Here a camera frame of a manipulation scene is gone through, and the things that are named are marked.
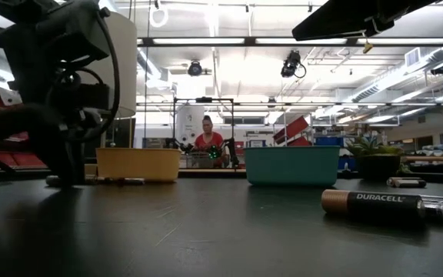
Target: dark hair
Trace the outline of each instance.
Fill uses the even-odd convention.
[[[204,121],[204,120],[208,120],[209,122],[213,123],[213,122],[212,122],[212,118],[209,117],[209,115],[205,115],[205,117],[203,118],[203,121]]]

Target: yellow bin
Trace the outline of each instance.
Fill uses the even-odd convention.
[[[146,182],[174,182],[181,152],[177,149],[99,148],[98,177],[139,178]]]

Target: teal bin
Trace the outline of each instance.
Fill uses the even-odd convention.
[[[245,149],[247,180],[253,185],[332,186],[339,146]]]

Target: red shirt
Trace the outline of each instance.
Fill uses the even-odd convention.
[[[218,134],[217,132],[213,132],[212,140],[210,142],[205,142],[203,139],[203,134],[200,134],[199,137],[197,137],[196,141],[194,142],[194,145],[199,150],[206,150],[210,148],[212,145],[220,146],[223,143],[223,137],[222,135]]]

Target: black table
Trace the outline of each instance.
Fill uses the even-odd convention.
[[[335,187],[397,192],[358,180]],[[443,195],[443,185],[403,191]],[[443,226],[332,220],[321,192],[242,179],[64,191],[0,183],[0,275],[443,276]]]

